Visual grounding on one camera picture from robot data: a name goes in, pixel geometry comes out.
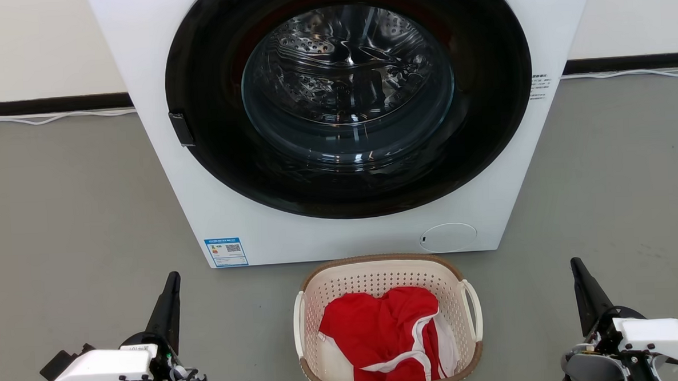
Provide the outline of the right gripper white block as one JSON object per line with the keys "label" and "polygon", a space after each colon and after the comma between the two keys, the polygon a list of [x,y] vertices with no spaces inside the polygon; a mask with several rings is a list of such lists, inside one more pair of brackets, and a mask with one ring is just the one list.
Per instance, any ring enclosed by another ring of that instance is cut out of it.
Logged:
{"label": "right gripper white block", "polygon": [[579,257],[570,260],[581,335],[593,352],[615,359],[665,357],[678,365],[678,319],[647,319],[625,306],[613,306]]}

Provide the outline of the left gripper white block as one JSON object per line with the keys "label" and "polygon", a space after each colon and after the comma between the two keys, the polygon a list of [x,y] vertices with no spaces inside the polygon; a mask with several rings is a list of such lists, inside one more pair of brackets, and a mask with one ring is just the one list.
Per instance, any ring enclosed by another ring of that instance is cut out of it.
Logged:
{"label": "left gripper white block", "polygon": [[177,362],[181,312],[181,277],[170,272],[156,300],[145,332],[117,349],[86,346],[52,381],[181,381]]}

